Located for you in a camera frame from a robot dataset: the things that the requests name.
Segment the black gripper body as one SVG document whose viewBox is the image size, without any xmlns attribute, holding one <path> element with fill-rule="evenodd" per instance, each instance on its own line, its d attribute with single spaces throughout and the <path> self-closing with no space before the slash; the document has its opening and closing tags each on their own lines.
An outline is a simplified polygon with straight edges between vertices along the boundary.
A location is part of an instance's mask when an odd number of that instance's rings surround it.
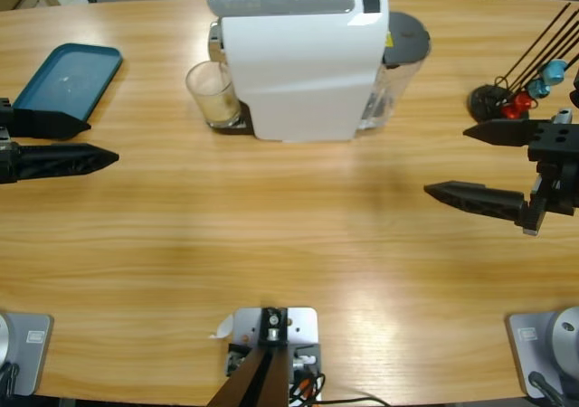
<svg viewBox="0 0 579 407">
<path fill-rule="evenodd" d="M 14 169 L 15 155 L 18 148 L 12 142 L 8 124 L 12 122 L 14 113 L 8 98 L 1 98 L 1 184 L 16 183 L 17 173 Z"/>
<path fill-rule="evenodd" d="M 527 156 L 538 173 L 531 200 L 539 197 L 546 212 L 573 215 L 578 207 L 578 125 L 537 121 Z"/>
</svg>

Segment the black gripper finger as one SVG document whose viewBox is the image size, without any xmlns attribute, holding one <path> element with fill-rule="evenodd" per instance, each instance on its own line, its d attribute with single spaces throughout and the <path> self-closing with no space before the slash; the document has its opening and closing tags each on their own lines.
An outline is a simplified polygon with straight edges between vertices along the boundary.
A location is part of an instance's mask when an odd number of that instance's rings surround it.
<svg viewBox="0 0 579 407">
<path fill-rule="evenodd" d="M 119 154 L 87 143 L 19 147 L 15 179 L 88 175 L 118 160 Z"/>
<path fill-rule="evenodd" d="M 527 201 L 520 192 L 459 181 L 430 184 L 423 189 L 443 204 L 466 213 L 512 222 L 528 235 L 538 235 L 547 213 L 548 199 L 541 195 Z"/>
<path fill-rule="evenodd" d="M 86 121 L 51 110 L 13 109 L 12 135 L 52 140 L 68 140 L 91 129 Z"/>
<path fill-rule="evenodd" d="M 533 138 L 539 125 L 533 119 L 492 119 L 463 131 L 463 135 L 493 146 L 522 147 Z"/>
</svg>

